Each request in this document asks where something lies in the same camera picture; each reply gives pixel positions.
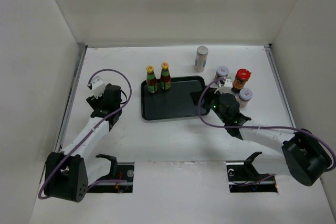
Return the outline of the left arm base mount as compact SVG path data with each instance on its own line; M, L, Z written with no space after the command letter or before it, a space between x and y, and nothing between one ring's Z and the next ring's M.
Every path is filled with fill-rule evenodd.
M98 154L89 165L88 193L132 193L135 163L118 162L110 155Z

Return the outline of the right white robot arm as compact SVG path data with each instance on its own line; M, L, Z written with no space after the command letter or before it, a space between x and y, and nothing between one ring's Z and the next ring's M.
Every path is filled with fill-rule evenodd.
M202 109L213 110L222 122L220 127L230 136L282 154L289 174L305 186L312 186L322 174L335 169L333 150L308 130L258 124L241 113L232 94L220 94L213 88L192 92L191 98L198 113Z

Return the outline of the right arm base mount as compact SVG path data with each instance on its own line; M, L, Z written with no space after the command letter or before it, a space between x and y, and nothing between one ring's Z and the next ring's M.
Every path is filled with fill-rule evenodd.
M245 160L226 162L231 193L277 193L275 174L260 174L253 166L262 152L254 152Z

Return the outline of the red-label sauce bottle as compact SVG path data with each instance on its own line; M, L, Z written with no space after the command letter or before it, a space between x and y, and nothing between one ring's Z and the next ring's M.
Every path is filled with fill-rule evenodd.
M157 93L158 85L153 66L147 66L146 68L146 86L149 93Z

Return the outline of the green-label sauce bottle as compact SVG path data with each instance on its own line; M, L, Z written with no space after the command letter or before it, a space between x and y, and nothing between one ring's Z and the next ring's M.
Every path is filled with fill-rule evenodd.
M160 76L160 83L162 90L169 90L171 87L171 76L169 72L169 64L167 62L163 62L161 64L161 76Z

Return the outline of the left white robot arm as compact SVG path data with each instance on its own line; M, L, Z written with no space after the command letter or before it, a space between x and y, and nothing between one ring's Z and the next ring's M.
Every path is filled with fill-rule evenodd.
M45 182L38 193L39 199L54 197L80 202L101 178L121 182L116 157L97 154L97 163L88 162L95 146L121 115L121 87L108 84L100 97L88 97L87 102L93 112L84 129L61 152L52 152L47 157Z

